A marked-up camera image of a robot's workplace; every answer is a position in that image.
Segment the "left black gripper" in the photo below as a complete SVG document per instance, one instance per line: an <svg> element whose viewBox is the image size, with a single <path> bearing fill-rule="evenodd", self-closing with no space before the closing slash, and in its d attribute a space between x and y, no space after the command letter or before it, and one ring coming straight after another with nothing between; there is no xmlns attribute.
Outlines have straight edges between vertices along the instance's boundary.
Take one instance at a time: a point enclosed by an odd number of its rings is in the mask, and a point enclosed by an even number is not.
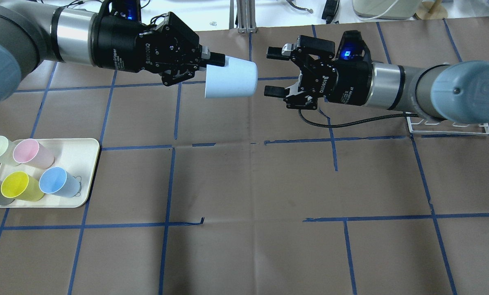
<svg viewBox="0 0 489 295"><path fill-rule="evenodd" d="M92 24L92 61L99 68L161 76L171 86L208 65L226 66L226 55L200 45L199 36L176 14L142 23L138 0L104 0Z"/></svg>

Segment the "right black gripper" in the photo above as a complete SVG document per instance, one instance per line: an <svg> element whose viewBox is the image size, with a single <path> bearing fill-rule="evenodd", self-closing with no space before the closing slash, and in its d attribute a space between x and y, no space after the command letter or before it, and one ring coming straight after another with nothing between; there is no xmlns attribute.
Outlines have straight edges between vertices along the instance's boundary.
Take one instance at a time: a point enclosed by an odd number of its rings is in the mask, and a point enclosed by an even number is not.
<svg viewBox="0 0 489 295"><path fill-rule="evenodd" d="M320 98L351 106L368 101L373 66L360 31L345 31L339 45L301 35L295 43L268 47L266 58L291 61L299 68L299 80L291 89L264 88L267 97L285 98L289 109L316 110Z"/></svg>

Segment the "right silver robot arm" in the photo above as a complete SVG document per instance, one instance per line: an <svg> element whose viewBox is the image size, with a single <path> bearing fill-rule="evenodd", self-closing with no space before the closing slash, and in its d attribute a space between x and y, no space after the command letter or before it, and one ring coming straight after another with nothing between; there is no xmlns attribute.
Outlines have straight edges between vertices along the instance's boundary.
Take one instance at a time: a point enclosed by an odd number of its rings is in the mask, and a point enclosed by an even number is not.
<svg viewBox="0 0 489 295"><path fill-rule="evenodd" d="M408 113L430 122L489 123L489 61L415 68L375 62L357 30L338 46L301 35L295 43L269 47L267 58L291 61L297 83L266 86L264 94L288 109L317 110L318 101Z"/></svg>

